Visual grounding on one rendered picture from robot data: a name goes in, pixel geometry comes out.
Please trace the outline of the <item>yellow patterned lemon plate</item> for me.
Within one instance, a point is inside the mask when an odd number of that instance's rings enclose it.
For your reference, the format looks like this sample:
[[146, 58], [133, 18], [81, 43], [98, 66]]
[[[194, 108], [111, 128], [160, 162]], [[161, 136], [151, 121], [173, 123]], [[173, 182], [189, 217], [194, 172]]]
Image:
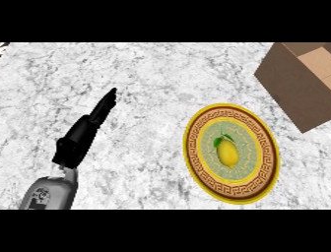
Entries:
[[280, 149], [257, 115], [231, 103], [217, 103], [194, 115], [183, 154], [191, 174], [212, 196], [250, 204], [274, 188], [280, 174]]

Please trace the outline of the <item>brown cardboard box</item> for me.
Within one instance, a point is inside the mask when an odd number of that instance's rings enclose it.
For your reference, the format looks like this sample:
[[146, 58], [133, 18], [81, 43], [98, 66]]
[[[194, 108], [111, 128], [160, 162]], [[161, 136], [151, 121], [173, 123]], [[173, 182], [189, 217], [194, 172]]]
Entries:
[[331, 120], [331, 42], [275, 42], [254, 76], [302, 133]]

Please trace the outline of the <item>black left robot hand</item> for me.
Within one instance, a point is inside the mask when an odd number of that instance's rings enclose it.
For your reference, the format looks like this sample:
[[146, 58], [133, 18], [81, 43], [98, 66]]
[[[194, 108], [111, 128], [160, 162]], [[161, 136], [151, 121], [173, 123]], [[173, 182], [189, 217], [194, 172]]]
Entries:
[[52, 161], [68, 168], [75, 168], [87, 155], [98, 130], [117, 105], [117, 89], [105, 94], [90, 114], [83, 115], [56, 141], [56, 153]]

